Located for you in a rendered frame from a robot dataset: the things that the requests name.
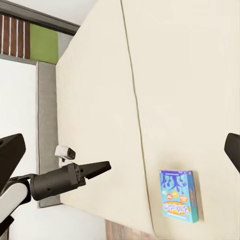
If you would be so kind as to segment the board game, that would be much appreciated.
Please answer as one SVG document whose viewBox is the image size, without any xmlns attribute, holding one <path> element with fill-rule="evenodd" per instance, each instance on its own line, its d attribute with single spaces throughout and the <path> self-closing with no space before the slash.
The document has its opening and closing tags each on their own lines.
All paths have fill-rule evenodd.
<svg viewBox="0 0 240 240">
<path fill-rule="evenodd" d="M 188 223 L 199 221 L 192 170 L 159 171 L 163 214 Z"/>
</svg>

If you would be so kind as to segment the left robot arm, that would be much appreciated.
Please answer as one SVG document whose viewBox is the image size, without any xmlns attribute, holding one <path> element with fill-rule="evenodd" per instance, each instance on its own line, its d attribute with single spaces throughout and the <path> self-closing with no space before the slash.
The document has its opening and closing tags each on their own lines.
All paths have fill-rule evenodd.
<svg viewBox="0 0 240 240">
<path fill-rule="evenodd" d="M 0 193 L 0 237 L 14 221 L 11 214 L 19 205 L 63 194 L 86 185 L 92 179 L 112 169 L 109 161 L 78 165 L 71 160 L 76 152 L 65 145 L 56 147 L 60 168 L 45 174 L 30 173 L 8 179 Z"/>
</svg>

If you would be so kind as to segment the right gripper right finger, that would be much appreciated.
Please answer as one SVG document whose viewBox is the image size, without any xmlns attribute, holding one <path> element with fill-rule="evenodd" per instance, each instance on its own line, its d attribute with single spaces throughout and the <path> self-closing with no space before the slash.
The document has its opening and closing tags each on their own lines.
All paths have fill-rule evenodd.
<svg viewBox="0 0 240 240">
<path fill-rule="evenodd" d="M 227 135 L 224 151 L 240 173 L 240 135 L 229 133 Z"/>
</svg>

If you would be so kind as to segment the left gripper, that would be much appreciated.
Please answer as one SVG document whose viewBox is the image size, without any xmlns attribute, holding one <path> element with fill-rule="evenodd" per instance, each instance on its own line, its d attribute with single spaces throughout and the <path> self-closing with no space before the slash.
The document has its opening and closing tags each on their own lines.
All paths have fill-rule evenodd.
<svg viewBox="0 0 240 240">
<path fill-rule="evenodd" d="M 109 161 L 101 161 L 81 165 L 73 162 L 65 167 L 49 171 L 45 174 L 47 174 L 46 183 L 50 197 L 85 186 L 85 179 L 90 180 L 111 169 Z"/>
</svg>

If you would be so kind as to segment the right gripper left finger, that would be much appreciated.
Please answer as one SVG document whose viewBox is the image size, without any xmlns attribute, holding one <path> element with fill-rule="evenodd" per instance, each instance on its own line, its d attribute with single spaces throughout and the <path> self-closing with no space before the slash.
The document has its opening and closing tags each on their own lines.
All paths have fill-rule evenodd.
<svg viewBox="0 0 240 240">
<path fill-rule="evenodd" d="M 26 152 L 21 133 L 0 138 L 0 193 Z"/>
</svg>

